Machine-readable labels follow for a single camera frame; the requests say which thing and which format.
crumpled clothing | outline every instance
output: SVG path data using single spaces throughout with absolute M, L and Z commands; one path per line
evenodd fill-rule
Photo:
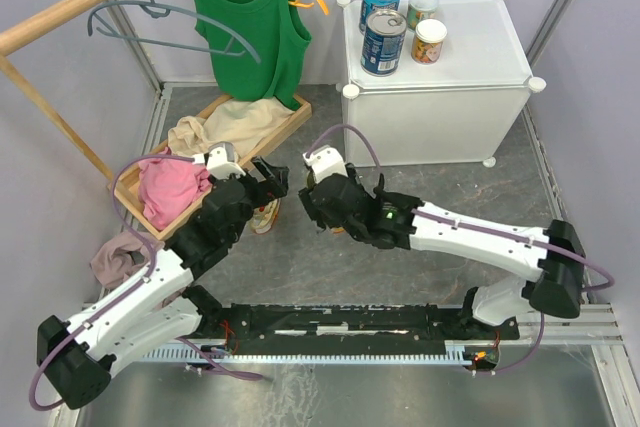
M 164 247 L 164 242 L 153 235 L 146 232 L 140 232 L 140 235 L 151 243 L 156 252 Z M 134 253 L 139 253 L 143 260 L 136 261 Z M 147 262 L 149 252 L 143 248 L 142 242 L 131 232 L 122 232 L 100 247 L 90 265 L 100 284 L 107 289 L 115 289 Z
M 169 148 L 162 154 L 171 153 Z M 140 166 L 138 197 L 144 203 L 143 215 L 158 230 L 173 220 L 211 187 L 204 165 L 181 160 L 146 159 Z
M 183 117 L 169 130 L 168 145 L 176 155 L 204 154 L 218 142 L 230 142 L 240 158 L 277 129 L 293 111 L 275 97 L 245 102 L 227 100 L 208 119 Z

pink cloth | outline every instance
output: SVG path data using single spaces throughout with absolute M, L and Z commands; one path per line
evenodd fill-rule
M 161 153 L 169 154 L 169 148 Z M 158 230 L 165 229 L 211 187 L 203 165 L 168 159 L 141 160 L 138 165 L 138 197 L 144 203 L 143 214 Z

wooden clothes rack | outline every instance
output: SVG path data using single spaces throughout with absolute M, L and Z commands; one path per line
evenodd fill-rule
M 6 75 L 23 93 L 31 100 L 38 109 L 56 126 L 60 132 L 80 151 L 82 154 L 105 176 L 109 181 L 113 181 L 113 171 L 107 164 L 87 145 L 87 143 L 73 130 L 73 128 L 58 114 L 47 99 L 36 89 L 36 87 L 20 73 L 20 71 L 9 61 L 8 55 L 29 45 L 31 42 L 46 35 L 52 30 L 69 22 L 84 12 L 92 9 L 96 5 L 106 0 L 61 0 L 32 17 L 20 22 L 19 24 L 0 33 L 0 71 Z M 208 108 L 211 112 L 217 107 L 221 100 L 211 104 Z M 301 102 L 302 106 L 294 114 L 291 115 L 291 122 L 287 121 L 277 131 L 273 132 L 268 138 L 264 139 L 253 152 L 253 155 L 267 155 L 275 149 L 284 139 L 293 133 L 304 121 L 311 116 L 311 105 L 308 102 Z M 249 167 L 250 162 L 245 159 L 241 164 Z M 123 179 L 130 177 L 130 169 L 123 175 Z M 165 229 L 161 232 L 151 226 L 144 218 L 141 211 L 140 201 L 135 195 L 135 191 L 128 189 L 122 182 L 118 182 L 116 186 L 116 196 L 131 211 L 134 216 L 157 238 L 168 237 L 179 226 L 178 222 L 172 224 L 172 229 Z M 188 214 L 197 209 L 194 203 L 188 208 L 181 218 L 186 221 Z

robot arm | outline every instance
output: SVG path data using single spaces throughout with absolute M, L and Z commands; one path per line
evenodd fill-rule
M 468 292 L 465 304 L 471 305 L 475 321 L 497 326 L 535 310 L 561 318 L 580 314 L 584 267 L 537 246 L 551 243 L 582 255 L 570 224 L 554 220 L 543 229 L 474 219 L 417 197 L 387 192 L 382 175 L 372 196 L 360 184 L 355 168 L 329 146 L 304 156 L 304 161 L 310 172 L 299 197 L 319 227 L 344 228 L 354 240 L 380 249 L 435 250 L 510 272 L 497 284 Z M 468 224 L 485 232 L 463 228 Z M 504 237 L 488 235 L 487 230 Z M 513 240 L 513 234 L 528 242 Z
M 141 269 L 66 322 L 51 316 L 40 324 L 38 365 L 68 341 L 72 332 L 84 327 L 44 370 L 69 408 L 91 402 L 115 375 L 150 350 L 217 325 L 222 306 L 204 288 L 190 285 L 226 257 L 255 208 L 287 194 L 288 169 L 254 158 L 254 166 L 264 177 L 258 181 L 235 163 L 230 144 L 214 146 L 209 154 L 196 156 L 196 162 L 207 166 L 215 178 L 215 188 L 203 199 L 202 208 L 157 253 L 153 271 Z M 126 295 L 140 280 L 142 284 Z M 154 310 L 182 289 L 179 298 Z M 89 321 L 114 301 L 108 311 Z

green tank top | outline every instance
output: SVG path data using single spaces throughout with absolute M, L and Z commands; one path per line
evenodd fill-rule
M 300 76 L 304 53 L 311 34 L 302 24 L 296 7 L 289 0 L 194 0 L 199 14 L 231 27 L 256 49 L 258 64 L 248 53 L 239 57 L 211 55 L 213 71 L 220 89 L 238 100 L 254 101 L 276 97 L 296 110 L 293 98 Z M 224 50 L 229 34 L 202 21 L 196 31 L 211 49 Z M 242 46 L 236 42 L 231 51 Z

